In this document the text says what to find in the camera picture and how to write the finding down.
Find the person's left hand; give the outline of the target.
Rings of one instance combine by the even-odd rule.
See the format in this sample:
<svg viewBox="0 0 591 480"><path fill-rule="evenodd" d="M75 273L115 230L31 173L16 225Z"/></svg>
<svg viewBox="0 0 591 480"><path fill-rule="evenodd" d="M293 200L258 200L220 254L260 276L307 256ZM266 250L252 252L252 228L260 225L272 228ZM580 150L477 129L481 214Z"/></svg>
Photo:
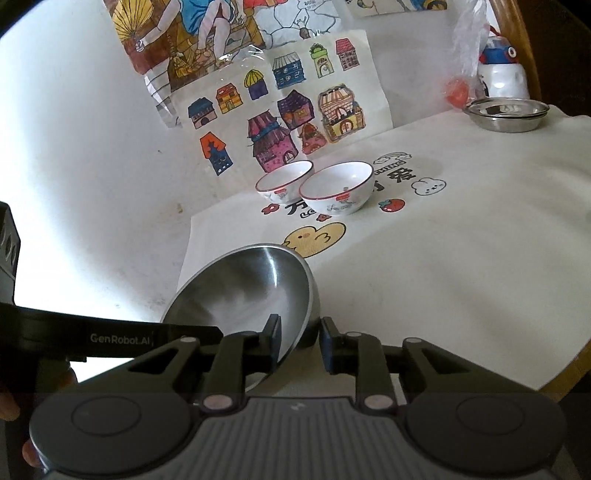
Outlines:
<svg viewBox="0 0 591 480"><path fill-rule="evenodd" d="M32 415L49 396L76 383L68 361L47 361L21 370L1 387L1 451L6 454L7 479L37 477L42 462L30 438Z"/></svg>

